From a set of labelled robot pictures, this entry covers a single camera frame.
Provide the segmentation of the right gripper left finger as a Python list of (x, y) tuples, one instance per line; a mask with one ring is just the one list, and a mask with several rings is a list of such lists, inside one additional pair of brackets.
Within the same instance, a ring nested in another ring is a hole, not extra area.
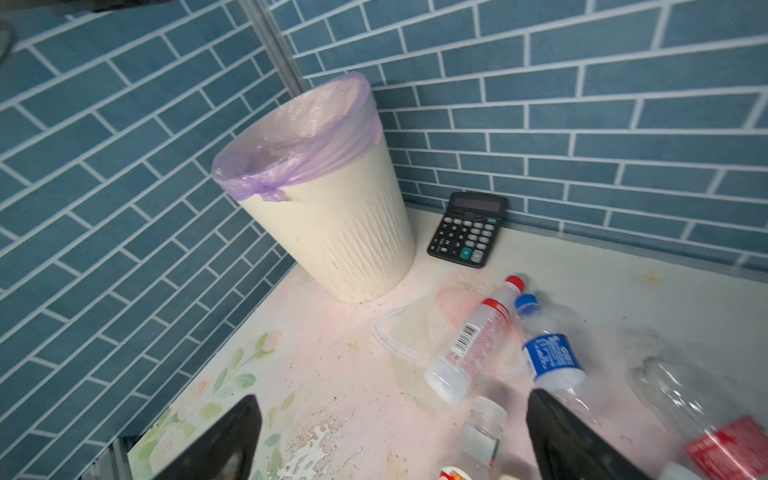
[(256, 396), (244, 396), (155, 479), (249, 479), (262, 421)]

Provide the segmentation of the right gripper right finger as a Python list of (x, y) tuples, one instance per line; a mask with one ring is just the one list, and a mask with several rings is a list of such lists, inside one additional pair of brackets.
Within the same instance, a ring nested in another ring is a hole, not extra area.
[(529, 394), (526, 425), (543, 479), (649, 479), (543, 389)]

